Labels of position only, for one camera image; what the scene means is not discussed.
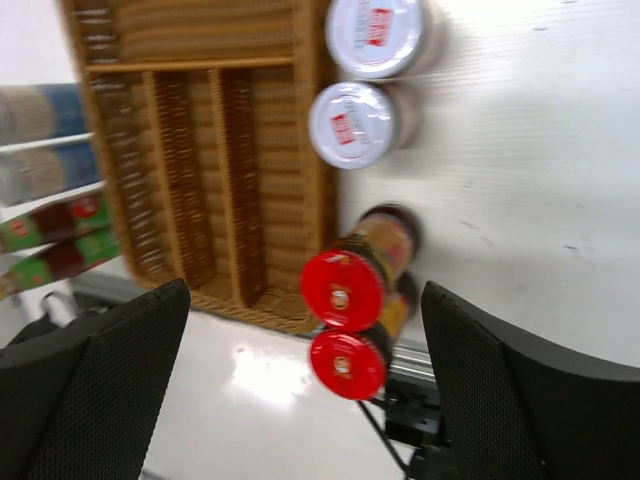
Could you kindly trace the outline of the white-lid jar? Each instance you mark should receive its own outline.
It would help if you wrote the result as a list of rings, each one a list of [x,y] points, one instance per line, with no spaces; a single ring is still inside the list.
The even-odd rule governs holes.
[[[437,63],[447,19],[436,1],[338,0],[325,21],[328,51],[356,78],[417,75]]]
[[[409,146],[423,121],[423,96],[408,83],[342,81],[316,97],[308,130],[322,160],[359,170]]]

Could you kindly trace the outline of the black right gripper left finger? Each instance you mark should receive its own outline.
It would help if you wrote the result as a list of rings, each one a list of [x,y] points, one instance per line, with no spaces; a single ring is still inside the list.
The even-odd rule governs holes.
[[[190,305],[177,279],[3,348],[2,478],[138,478]]]

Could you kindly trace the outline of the red-lid sauce jar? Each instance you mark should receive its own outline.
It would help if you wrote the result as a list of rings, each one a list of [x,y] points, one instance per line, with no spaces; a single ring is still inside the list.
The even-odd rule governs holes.
[[[417,296],[409,274],[423,243],[422,227],[410,208],[378,204],[353,228],[312,257],[300,276],[311,312],[326,325],[348,332],[367,330],[395,296]]]
[[[358,307],[339,325],[328,324],[311,341],[310,365],[321,383],[334,394],[364,401],[385,386],[394,347],[418,307],[414,277],[403,273],[378,314]]]

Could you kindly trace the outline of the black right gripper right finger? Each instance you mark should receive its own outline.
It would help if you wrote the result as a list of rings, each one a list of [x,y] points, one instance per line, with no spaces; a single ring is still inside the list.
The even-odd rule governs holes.
[[[433,281],[421,313],[461,478],[638,478],[638,368],[553,343]]]

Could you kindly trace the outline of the silver-top blue can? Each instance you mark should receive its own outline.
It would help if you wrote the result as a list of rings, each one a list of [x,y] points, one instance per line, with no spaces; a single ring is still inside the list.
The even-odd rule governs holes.
[[[52,140],[88,132],[75,83],[1,87],[1,145]]]
[[[1,203],[14,206],[100,182],[89,142],[54,144],[1,154]]]

